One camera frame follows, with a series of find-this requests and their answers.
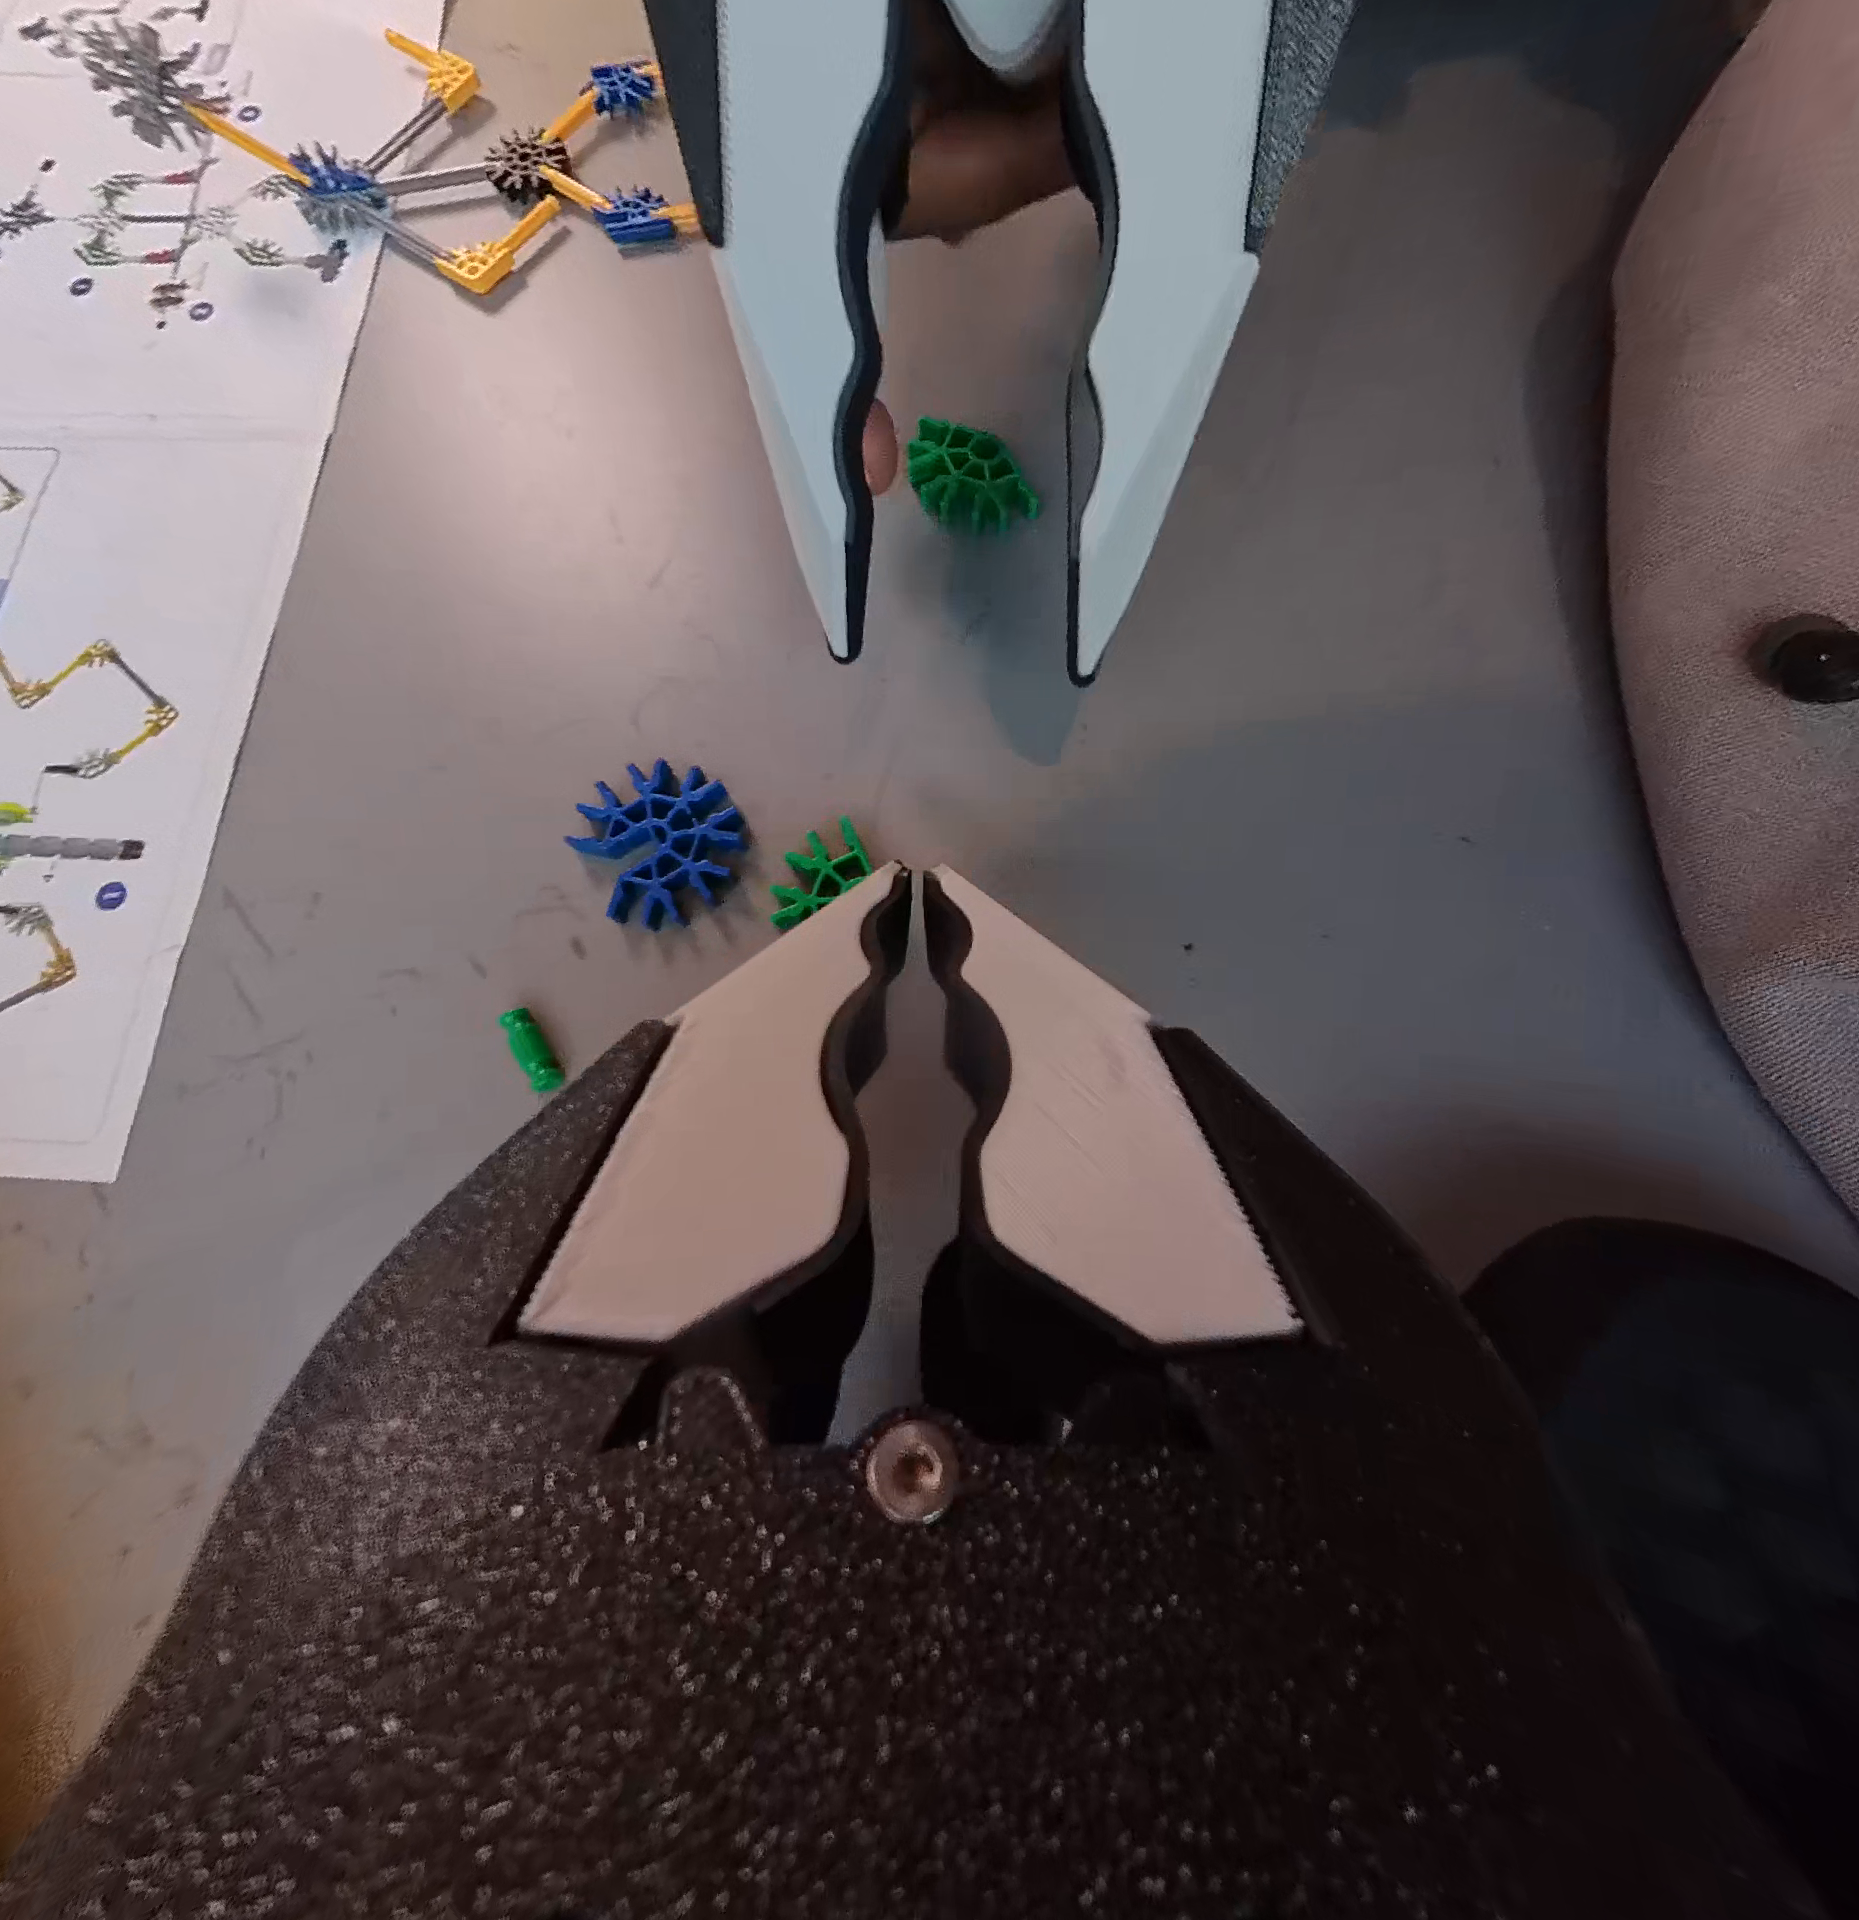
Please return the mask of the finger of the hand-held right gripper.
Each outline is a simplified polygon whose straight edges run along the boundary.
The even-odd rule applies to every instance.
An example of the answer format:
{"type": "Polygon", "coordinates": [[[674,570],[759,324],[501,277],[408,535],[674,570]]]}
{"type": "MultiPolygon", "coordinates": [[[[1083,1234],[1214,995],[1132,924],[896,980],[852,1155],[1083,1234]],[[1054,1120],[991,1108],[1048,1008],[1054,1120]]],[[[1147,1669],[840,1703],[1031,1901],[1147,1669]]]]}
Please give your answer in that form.
{"type": "Polygon", "coordinates": [[[1096,277],[1065,401],[1065,660],[1089,686],[1152,552],[1259,262],[1272,4],[1085,3],[1065,130],[1096,277]]]}
{"type": "Polygon", "coordinates": [[[883,368],[871,289],[910,103],[902,3],[716,4],[716,283],[833,660],[863,649],[883,368]]]}

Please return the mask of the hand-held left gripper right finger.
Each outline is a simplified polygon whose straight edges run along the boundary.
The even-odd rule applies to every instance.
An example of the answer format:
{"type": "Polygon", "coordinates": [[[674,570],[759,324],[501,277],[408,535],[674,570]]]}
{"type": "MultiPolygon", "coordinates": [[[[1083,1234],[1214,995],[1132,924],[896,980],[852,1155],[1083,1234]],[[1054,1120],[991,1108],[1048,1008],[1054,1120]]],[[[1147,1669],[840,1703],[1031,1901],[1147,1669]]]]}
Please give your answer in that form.
{"type": "Polygon", "coordinates": [[[952,868],[921,905],[974,1108],[921,1303],[928,1402],[993,1444],[1201,1444],[1181,1368],[1305,1318],[1156,1020],[952,868]]]}

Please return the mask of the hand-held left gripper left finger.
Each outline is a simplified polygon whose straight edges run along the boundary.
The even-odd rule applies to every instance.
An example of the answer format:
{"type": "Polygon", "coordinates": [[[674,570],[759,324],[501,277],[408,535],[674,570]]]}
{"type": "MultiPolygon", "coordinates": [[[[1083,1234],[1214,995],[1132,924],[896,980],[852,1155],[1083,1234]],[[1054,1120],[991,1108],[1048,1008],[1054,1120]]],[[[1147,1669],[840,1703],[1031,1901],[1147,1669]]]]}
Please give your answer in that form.
{"type": "Polygon", "coordinates": [[[772,1442],[828,1435],[871,1305],[857,1097],[887,1051],[911,882],[878,868],[678,1008],[563,1213],[515,1334],[634,1362],[610,1444],[658,1437],[694,1372],[772,1442]]]}

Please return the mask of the multicolour rod and connector assembly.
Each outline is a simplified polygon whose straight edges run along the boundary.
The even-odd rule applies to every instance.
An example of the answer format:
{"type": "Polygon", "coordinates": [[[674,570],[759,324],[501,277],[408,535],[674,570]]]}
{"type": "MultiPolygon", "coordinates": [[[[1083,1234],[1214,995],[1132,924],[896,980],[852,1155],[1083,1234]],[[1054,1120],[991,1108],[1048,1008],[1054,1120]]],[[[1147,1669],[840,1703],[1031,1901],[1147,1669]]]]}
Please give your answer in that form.
{"type": "Polygon", "coordinates": [[[502,287],[522,253],[551,228],[564,210],[579,212],[620,255],[667,253],[700,241],[702,215],[692,200],[670,196],[651,186],[597,191],[576,170],[574,143],[597,127],[648,127],[667,118],[670,97],[659,59],[596,61],[587,82],[556,119],[498,135],[480,160],[465,166],[393,173],[422,135],[442,130],[463,109],[477,101],[482,85],[472,61],[436,53],[436,74],[422,79],[422,109],[370,158],[350,160],[335,147],[310,141],[293,155],[311,178],[308,192],[289,180],[265,173],[265,186],[288,200],[304,222],[331,248],[378,241],[385,251],[431,270],[439,279],[476,298],[502,287]],[[508,228],[543,196],[560,196],[558,216],[511,264],[498,236],[472,246],[446,246],[425,236],[404,208],[420,200],[442,200],[463,189],[489,191],[506,210],[508,228]]]}

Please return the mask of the green fan connector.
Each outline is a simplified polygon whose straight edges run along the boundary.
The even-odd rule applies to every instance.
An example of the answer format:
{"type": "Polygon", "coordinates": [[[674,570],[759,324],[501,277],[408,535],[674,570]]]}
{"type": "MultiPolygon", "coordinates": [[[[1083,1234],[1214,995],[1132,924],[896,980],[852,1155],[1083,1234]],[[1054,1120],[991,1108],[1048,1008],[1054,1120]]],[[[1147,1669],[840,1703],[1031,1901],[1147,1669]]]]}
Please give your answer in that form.
{"type": "Polygon", "coordinates": [[[809,829],[802,848],[784,854],[784,865],[790,879],[769,888],[769,924],[776,934],[813,920],[873,873],[873,859],[846,815],[837,817],[834,842],[820,829],[809,829]]]}
{"type": "Polygon", "coordinates": [[[984,426],[919,418],[902,467],[921,509],[950,534],[1008,534],[1041,515],[1015,455],[984,426]]]}

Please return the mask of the blue snowflake connector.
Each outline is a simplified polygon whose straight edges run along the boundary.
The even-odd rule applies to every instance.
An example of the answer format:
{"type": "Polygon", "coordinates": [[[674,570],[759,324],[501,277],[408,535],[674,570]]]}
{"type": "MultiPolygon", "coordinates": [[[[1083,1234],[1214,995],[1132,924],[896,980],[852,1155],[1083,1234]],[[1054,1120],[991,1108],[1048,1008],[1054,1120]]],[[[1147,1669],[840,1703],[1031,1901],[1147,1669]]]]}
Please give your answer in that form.
{"type": "Polygon", "coordinates": [[[678,776],[667,761],[628,763],[628,792],[597,781],[596,804],[577,804],[585,829],[564,842],[613,870],[607,917],[615,924],[686,924],[686,896],[720,905],[751,848],[751,828],[722,781],[702,768],[678,776]]]}

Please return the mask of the grey connector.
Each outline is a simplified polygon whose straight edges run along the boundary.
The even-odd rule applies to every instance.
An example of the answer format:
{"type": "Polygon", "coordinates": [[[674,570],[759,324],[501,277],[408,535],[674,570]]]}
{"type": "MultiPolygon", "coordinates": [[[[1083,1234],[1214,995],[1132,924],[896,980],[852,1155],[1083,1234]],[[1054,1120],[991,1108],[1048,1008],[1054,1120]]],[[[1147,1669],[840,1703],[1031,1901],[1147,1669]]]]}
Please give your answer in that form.
{"type": "Polygon", "coordinates": [[[289,180],[308,192],[311,178],[306,166],[276,153],[265,141],[214,106],[197,43],[170,43],[150,19],[108,15],[80,23],[66,32],[81,74],[102,92],[114,119],[150,149],[185,150],[197,135],[212,135],[259,161],[268,173],[289,180]]]}

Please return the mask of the person's right hand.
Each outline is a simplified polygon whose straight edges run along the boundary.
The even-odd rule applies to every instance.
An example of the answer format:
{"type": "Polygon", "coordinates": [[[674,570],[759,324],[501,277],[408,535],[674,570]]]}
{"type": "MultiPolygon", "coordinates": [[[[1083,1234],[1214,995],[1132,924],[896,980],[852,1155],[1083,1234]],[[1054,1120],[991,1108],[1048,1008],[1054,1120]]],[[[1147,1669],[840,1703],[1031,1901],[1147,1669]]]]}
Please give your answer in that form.
{"type": "Polygon", "coordinates": [[[922,74],[883,238],[956,246],[1077,184],[1057,76],[1004,85],[984,67],[966,77],[922,74]]]}

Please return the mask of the person's torso in beige sweater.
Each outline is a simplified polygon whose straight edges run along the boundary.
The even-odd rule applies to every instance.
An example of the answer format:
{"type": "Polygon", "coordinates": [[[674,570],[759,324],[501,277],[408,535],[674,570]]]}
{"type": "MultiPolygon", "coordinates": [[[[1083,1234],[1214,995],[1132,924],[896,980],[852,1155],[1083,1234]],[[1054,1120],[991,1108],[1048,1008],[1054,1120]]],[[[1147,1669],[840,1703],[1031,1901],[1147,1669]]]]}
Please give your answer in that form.
{"type": "Polygon", "coordinates": [[[1751,667],[1859,628],[1859,3],[1771,4],[1613,272],[1613,655],[1714,1017],[1859,1224],[1859,703],[1751,667]]]}

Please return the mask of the white toy instruction sheet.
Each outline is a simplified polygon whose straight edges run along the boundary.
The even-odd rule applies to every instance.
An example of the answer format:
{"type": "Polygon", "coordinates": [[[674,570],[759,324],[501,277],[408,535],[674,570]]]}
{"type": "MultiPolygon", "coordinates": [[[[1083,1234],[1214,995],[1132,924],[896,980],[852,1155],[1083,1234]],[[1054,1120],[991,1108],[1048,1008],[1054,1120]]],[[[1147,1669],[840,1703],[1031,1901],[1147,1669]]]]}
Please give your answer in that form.
{"type": "Polygon", "coordinates": [[[383,253],[360,161],[444,4],[0,4],[0,1176],[112,1181],[383,253]]]}

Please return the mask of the black drawstring with toggle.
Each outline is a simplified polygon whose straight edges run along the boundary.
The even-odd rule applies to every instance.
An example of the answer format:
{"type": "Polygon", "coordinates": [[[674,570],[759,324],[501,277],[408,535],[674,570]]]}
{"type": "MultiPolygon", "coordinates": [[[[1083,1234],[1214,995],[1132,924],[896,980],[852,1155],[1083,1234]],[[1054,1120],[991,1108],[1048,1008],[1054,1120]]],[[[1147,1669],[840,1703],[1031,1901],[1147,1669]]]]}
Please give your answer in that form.
{"type": "Polygon", "coordinates": [[[1833,614],[1789,614],[1749,652],[1758,676],[1797,705],[1859,703],[1859,628],[1833,614]]]}

